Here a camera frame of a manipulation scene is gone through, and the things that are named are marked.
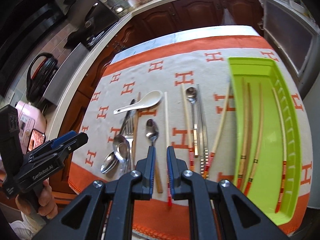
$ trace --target wooden chopstick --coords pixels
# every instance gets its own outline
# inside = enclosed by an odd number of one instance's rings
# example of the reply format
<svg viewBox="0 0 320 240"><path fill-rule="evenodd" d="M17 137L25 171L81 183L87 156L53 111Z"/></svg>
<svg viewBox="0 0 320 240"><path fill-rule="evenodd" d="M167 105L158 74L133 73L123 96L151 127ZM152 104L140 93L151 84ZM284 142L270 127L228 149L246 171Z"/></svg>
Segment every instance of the wooden chopstick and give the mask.
<svg viewBox="0 0 320 240"><path fill-rule="evenodd" d="M137 102L141 99L141 92L138 93ZM135 166L135 156L136 156L136 145L137 145L137 135L138 135L138 121L139 121L139 111L137 110L133 117L133 142L132 142L132 165Z"/></svg>
<svg viewBox="0 0 320 240"><path fill-rule="evenodd" d="M224 125L224 122L225 122L225 119L226 119L226 113L227 113L228 102L229 102L229 94L230 94L230 84L228 83L227 92L226 92L226 98L225 98L224 104L223 104L223 111L222 111L222 116L221 116L221 120L220 120L220 124L219 124L219 128L218 128L218 132L216 134L216 138L214 139L214 144L213 144L213 147L212 147L212 151L210 152L209 159L205 164L204 172L203 172L203 175L202 175L202 177L205 178L205 179L208 177L209 169L211 167L214 155L215 155L215 153L217 151L217 148L218 148L218 145L219 145L219 141L220 141L220 137L221 137L221 134L222 134L223 125Z"/></svg>
<svg viewBox="0 0 320 240"><path fill-rule="evenodd" d="M251 151L251 141L252 141L252 96L251 96L251 85L247 83L248 87L248 137L247 137L247 151L244 159L244 171L243 171L243 179L241 184L241 191L244 191L245 187L245 177L247 176L248 164L250 159L250 151Z"/></svg>
<svg viewBox="0 0 320 240"><path fill-rule="evenodd" d="M279 101L276 89L272 88L272 92L275 97L278 112L279 112L281 132L282 132L282 143L283 143L283 163L282 163L281 186L280 186L280 192L279 192L278 202L277 202L276 211L275 211L275 213L278 213L280 210L280 207L281 207L281 202L282 202L283 192L284 192L285 176L287 173L287 139L285 137L284 119L283 119L281 105L280 105L280 101Z"/></svg>
<svg viewBox="0 0 320 240"><path fill-rule="evenodd" d="M245 87L244 78L242 78L242 100L243 100L243 142L242 142L242 150L241 150L241 157L239 163L239 171L238 171L238 181L237 181L237 188L240 189L243 177L243 170L244 170L244 161L246 158L247 153L247 137L248 137L248 107L247 107L247 89Z"/></svg>
<svg viewBox="0 0 320 240"><path fill-rule="evenodd" d="M170 146L170 133L169 133L169 107L168 107L168 92L164 92L164 129L165 129L165 153L167 154L167 147ZM167 170L167 195L168 195L168 206L172 206L172 197L170 191L168 166Z"/></svg>
<svg viewBox="0 0 320 240"><path fill-rule="evenodd" d="M251 172L249 175L249 179L247 182L247 185L244 190L244 195L247 196L250 190L250 186L253 180L253 177L256 173L257 166L258 166L258 159L260 155L260 150L261 150L261 142L262 142L262 130L263 130L263 117L264 117L264 111L263 111L263 93L262 93L262 85L259 83L259 101L260 101L260 118L259 118L259 129L258 129L258 140L257 140L257 147L256 147L256 152L254 155L254 160L253 164L251 167Z"/></svg>
<svg viewBox="0 0 320 240"><path fill-rule="evenodd" d="M187 135L188 135L189 164L190 164L190 170L194 171L195 170L195 163L194 163L195 154L192 146L193 141L191 140L190 117L187 109L186 91L183 83L180 86L181 86L181 96L182 96L183 109L184 109L184 120L187 128Z"/></svg>
<svg viewBox="0 0 320 240"><path fill-rule="evenodd" d="M156 158L156 166L155 166L155 181L156 181L157 192L162 193L163 188L162 188L161 174L160 174L160 169L159 169L159 164L158 164L157 158Z"/></svg>

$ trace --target pink appliance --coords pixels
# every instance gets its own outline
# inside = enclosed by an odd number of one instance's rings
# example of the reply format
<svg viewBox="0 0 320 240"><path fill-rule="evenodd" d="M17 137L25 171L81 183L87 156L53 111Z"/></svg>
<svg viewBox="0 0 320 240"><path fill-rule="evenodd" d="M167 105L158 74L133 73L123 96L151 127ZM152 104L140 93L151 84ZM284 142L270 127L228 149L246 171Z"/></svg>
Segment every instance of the pink appliance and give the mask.
<svg viewBox="0 0 320 240"><path fill-rule="evenodd" d="M16 109L19 117L19 140L22 152L26 154L28 150L44 143L47 122L42 112L31 103L19 101Z"/></svg>

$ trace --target tiled wall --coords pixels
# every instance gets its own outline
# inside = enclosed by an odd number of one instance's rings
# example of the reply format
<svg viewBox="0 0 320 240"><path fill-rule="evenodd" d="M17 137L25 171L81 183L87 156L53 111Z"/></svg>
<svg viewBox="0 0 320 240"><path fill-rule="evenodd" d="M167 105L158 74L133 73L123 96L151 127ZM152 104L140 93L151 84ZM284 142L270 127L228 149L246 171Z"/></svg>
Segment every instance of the tiled wall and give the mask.
<svg viewBox="0 0 320 240"><path fill-rule="evenodd" d="M56 27L43 41L38 44L38 46L30 53L25 62L22 64L18 74L11 83L5 98L3 98L2 101L0 100L0 108L7 104L15 106L19 100L27 102L27 72L32 60L39 53L49 52L53 54L56 59L58 59L58 66L61 66L61 64L71 53L70 49L64 49L63 47L67 42L68 35L73 31L75 31L75 28L68 21L65 21ZM31 69L31 77L43 60L44 58L40 57L35 62Z"/></svg>

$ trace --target wooden cabinet door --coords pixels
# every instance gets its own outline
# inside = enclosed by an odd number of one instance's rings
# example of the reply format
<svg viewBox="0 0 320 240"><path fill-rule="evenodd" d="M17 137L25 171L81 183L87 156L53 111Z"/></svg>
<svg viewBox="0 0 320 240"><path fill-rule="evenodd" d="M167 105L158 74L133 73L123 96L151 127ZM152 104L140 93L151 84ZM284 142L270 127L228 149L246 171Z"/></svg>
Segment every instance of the wooden cabinet door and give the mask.
<svg viewBox="0 0 320 240"><path fill-rule="evenodd" d="M181 30L179 18L172 3L157 6L135 17L140 30L148 36L148 40Z"/></svg>
<svg viewBox="0 0 320 240"><path fill-rule="evenodd" d="M134 19L131 19L130 22L123 26L115 35L115 38L116 41L125 47L124 49L131 48L148 40L148 36L140 30Z"/></svg>
<svg viewBox="0 0 320 240"><path fill-rule="evenodd" d="M173 5L183 30L220 24L214 0L177 0Z"/></svg>
<svg viewBox="0 0 320 240"><path fill-rule="evenodd" d="M80 126L89 102L89 98L79 91L76 91L62 121L59 136L64 135L71 130L76 132L80 130ZM71 158L72 153L67 159L65 159L65 167L50 177L50 186L52 187L53 191L74 194L74 191L68 185Z"/></svg>
<svg viewBox="0 0 320 240"><path fill-rule="evenodd" d="M78 91L83 93L88 98L91 98L106 67L111 63L116 55L112 46L107 45L99 56L92 63L91 67L85 74L83 80L78 86Z"/></svg>
<svg viewBox="0 0 320 240"><path fill-rule="evenodd" d="M227 8L237 25L253 27L263 35L258 23L262 20L263 9L259 0L220 0L222 9Z"/></svg>

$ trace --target orange border stripe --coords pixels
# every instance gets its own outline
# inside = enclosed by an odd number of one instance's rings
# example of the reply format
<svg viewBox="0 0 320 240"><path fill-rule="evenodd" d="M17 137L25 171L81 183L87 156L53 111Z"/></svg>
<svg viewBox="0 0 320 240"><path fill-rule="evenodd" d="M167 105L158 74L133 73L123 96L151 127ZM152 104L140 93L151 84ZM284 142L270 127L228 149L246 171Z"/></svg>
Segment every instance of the orange border stripe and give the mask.
<svg viewBox="0 0 320 240"><path fill-rule="evenodd" d="M173 43L133 55L108 66L102 76L105 77L126 68L133 67L158 58L169 57L182 53L189 53L197 50L231 48L272 49L269 43L261 36L237 35L208 37L197 40Z"/></svg>

